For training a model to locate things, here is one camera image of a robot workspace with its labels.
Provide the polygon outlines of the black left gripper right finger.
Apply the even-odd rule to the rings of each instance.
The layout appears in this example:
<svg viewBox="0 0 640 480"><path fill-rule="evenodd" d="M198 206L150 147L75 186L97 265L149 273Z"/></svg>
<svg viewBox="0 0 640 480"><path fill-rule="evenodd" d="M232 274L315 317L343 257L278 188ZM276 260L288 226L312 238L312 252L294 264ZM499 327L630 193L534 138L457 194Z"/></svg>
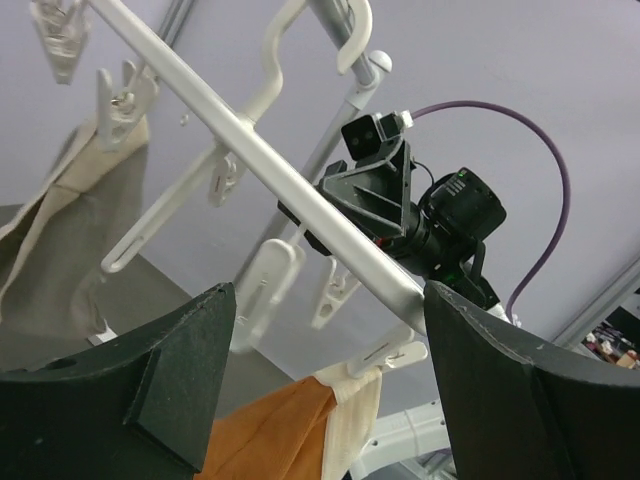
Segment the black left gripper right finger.
<svg viewBox="0 0 640 480"><path fill-rule="evenodd" d="M557 347L440 282L423 305L458 478L638 478L637 371Z"/></svg>

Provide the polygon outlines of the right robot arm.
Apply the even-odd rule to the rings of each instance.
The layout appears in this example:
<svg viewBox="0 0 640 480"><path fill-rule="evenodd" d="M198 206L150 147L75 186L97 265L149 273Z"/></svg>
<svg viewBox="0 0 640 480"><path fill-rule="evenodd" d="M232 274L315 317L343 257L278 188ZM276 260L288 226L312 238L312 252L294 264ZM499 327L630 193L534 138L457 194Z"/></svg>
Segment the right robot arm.
<svg viewBox="0 0 640 480"><path fill-rule="evenodd" d="M409 273L439 281L489 310L499 298L482 275L486 238L506 219L496 194L468 168L411 199L416 164L405 140L348 167L329 165L315 188L377 247Z"/></svg>

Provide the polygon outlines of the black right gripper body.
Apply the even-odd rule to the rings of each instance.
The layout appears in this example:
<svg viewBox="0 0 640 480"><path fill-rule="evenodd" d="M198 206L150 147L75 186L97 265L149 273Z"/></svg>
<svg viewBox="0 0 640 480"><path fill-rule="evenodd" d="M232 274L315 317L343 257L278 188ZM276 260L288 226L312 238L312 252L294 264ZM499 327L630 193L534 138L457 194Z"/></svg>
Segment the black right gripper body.
<svg viewBox="0 0 640 480"><path fill-rule="evenodd" d="M391 258L413 260L411 172L409 144L385 142L353 168L344 160L329 165L315 189Z"/></svg>

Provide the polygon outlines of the white plastic clip hanger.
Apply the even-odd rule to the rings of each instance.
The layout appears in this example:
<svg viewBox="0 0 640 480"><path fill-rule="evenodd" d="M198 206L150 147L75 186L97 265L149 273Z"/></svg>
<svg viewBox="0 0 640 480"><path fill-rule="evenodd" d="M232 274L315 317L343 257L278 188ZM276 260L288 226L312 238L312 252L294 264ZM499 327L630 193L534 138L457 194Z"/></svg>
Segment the white plastic clip hanger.
<svg viewBox="0 0 640 480"><path fill-rule="evenodd" d="M368 45L373 17L369 1L347 1L347 12L340 21L347 25L347 37L337 53L337 70L343 75L356 61L363 59ZM122 270L147 241L181 206L190 193L213 174L219 158L229 154L237 157L244 167L274 193L301 220L302 227L310 227L332 253L337 254L355 279L362 281L387 308L406 326L397 326L347 362L347 371L360 378L377 367L382 372L397 370L425 360L427 347L414 341L414 332L425 334L420 313L423 296L418 285L392 265L386 255L378 251L363 233L304 180L276 150L255 131L254 124L278 97L283 75L278 59L282 34L306 8L306 1L287 1L269 25L263 41L262 62L266 80L261 90L250 100L246 111L235 113L158 35L130 11L122 1L74 1L68 10L61 10L57 1L31 1L30 11L43 48L52 56L52 68L58 75L58 59L62 71L70 72L86 43L88 24L84 19L86 5L103 20L144 60L144 66L134 71L124 92L116 96L106 71L98 72L97 127L102 145L107 151L117 150L139 123L157 95L159 77L189 109L209 128L215 137L215 147L203 154L178 179L125 236L104 257L101 268L106 273ZM262 321L269 318L276 300L290 288L291 282L304 264L305 255L293 244L279 239L266 241L250 264L249 273L241 277L236 287L238 315L232 335L231 350L240 353L253 347L258 340ZM244 312L241 301L250 294L250 280L256 288L264 278L264 297L255 318Z"/></svg>

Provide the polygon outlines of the orange beige sock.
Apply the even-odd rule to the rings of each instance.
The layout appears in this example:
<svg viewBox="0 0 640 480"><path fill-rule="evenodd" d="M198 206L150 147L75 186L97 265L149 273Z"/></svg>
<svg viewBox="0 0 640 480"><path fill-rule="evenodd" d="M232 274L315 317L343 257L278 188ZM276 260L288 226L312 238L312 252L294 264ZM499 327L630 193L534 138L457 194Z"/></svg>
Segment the orange beige sock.
<svg viewBox="0 0 640 480"><path fill-rule="evenodd" d="M344 363L291 383L214 422L197 479L341 479L369 440L382 372Z"/></svg>

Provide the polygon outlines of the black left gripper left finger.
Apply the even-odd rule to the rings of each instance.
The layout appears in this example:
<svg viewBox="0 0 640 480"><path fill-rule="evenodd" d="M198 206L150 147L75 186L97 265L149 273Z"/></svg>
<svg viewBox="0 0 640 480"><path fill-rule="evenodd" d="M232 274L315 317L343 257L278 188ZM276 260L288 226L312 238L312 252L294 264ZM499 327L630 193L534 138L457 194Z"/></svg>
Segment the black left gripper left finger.
<svg viewBox="0 0 640 480"><path fill-rule="evenodd" d="M236 314L218 284L39 369L1 376L5 479L190 479L204 466Z"/></svg>

